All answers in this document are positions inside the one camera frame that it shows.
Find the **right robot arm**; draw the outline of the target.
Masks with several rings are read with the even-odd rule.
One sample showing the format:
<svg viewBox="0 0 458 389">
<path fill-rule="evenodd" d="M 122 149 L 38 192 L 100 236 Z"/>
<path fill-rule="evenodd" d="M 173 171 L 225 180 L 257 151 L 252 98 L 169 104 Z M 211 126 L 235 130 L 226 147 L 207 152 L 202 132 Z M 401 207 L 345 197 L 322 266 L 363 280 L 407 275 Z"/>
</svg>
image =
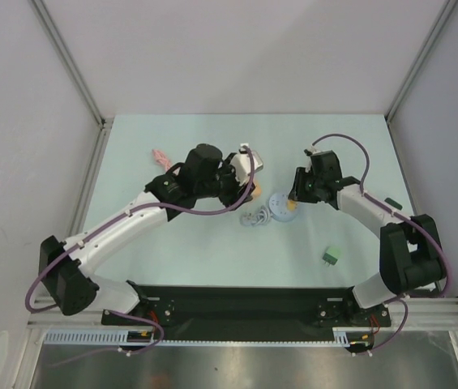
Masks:
<svg viewBox="0 0 458 389">
<path fill-rule="evenodd" d="M 362 325 L 372 308 L 447 277 L 434 219 L 406 216 L 369 194 L 357 178 L 342 175 L 335 152 L 306 149 L 305 154 L 310 162 L 296 168 L 289 199 L 326 203 L 379 239 L 379 270 L 349 288 L 343 298 L 343 315 L 349 323 Z"/>
</svg>

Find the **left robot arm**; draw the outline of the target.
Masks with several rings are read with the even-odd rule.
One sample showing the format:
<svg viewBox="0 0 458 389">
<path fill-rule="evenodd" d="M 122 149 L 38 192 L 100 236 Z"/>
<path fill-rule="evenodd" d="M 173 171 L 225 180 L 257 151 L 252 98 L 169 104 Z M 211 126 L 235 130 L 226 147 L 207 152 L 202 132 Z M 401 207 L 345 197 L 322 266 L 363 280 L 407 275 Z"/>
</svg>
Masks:
<svg viewBox="0 0 458 389">
<path fill-rule="evenodd" d="M 259 154 L 243 144 L 224 156 L 220 149 L 201 143 L 183 162 L 153 178 L 124 208 L 97 226 L 62 241 L 47 237 L 40 247 L 39 276 L 65 316 L 87 308 L 117 311 L 129 323 L 144 321 L 147 298 L 132 281 L 96 275 L 98 268 L 129 242 L 181 215 L 200 215 L 196 203 L 218 199 L 224 214 L 251 201 L 255 174 L 262 170 Z"/>
</svg>

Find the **yellow plug adapter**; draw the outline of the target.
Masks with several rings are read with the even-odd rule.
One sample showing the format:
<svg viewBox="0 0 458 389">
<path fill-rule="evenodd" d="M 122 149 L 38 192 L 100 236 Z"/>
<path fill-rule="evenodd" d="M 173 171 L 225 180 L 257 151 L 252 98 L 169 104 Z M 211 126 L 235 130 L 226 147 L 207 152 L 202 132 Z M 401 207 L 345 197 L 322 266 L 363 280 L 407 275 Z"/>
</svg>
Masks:
<svg viewBox="0 0 458 389">
<path fill-rule="evenodd" d="M 296 201 L 293 201 L 292 199 L 288 199 L 287 200 L 287 209 L 290 211 L 290 212 L 293 212 L 297 209 L 297 202 Z"/>
</svg>

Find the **tan cube plug adapter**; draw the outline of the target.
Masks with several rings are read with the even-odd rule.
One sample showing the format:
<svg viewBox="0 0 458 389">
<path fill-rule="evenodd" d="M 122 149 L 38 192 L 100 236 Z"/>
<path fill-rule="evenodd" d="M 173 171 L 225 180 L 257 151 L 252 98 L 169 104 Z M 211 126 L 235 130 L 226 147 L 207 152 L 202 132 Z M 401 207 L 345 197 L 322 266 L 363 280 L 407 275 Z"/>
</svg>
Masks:
<svg viewBox="0 0 458 389">
<path fill-rule="evenodd" d="M 256 200 L 263 193 L 262 187 L 258 182 L 254 183 L 254 189 L 250 193 L 250 200 Z"/>
</svg>

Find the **green plug adapter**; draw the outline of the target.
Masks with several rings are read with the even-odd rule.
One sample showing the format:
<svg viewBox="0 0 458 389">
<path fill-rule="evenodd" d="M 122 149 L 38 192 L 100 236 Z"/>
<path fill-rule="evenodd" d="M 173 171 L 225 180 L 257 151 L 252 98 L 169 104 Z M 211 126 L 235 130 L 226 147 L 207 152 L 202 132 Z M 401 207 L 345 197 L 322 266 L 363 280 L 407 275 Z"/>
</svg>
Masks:
<svg viewBox="0 0 458 389">
<path fill-rule="evenodd" d="M 328 246 L 323 253 L 322 260 L 326 266 L 335 266 L 341 257 L 341 249 L 337 246 Z"/>
</svg>

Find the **round blue power strip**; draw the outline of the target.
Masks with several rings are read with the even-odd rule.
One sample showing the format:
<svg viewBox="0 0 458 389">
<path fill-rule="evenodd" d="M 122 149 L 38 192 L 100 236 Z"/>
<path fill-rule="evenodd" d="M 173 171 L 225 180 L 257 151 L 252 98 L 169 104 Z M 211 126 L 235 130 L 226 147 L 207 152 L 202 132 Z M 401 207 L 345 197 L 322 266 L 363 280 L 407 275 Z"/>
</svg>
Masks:
<svg viewBox="0 0 458 389">
<path fill-rule="evenodd" d="M 259 227 L 269 224 L 272 220 L 281 223 L 293 221 L 298 214 L 297 209 L 290 212 L 287 209 L 288 195 L 283 192 L 276 192 L 270 196 L 268 201 L 255 209 L 253 212 L 244 212 L 240 216 L 240 223 L 245 227 Z"/>
</svg>

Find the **dark green cube adapter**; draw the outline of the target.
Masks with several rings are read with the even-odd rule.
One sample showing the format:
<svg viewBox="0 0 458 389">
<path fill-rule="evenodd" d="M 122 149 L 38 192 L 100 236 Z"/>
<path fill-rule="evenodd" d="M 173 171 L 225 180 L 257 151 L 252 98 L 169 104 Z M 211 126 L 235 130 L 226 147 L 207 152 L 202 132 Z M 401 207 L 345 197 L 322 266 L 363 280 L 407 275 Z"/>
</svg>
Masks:
<svg viewBox="0 0 458 389">
<path fill-rule="evenodd" d="M 397 210 L 401 211 L 403 209 L 403 206 L 400 203 L 390 197 L 385 198 L 385 203 L 389 204 L 391 207 L 394 207 Z"/>
</svg>

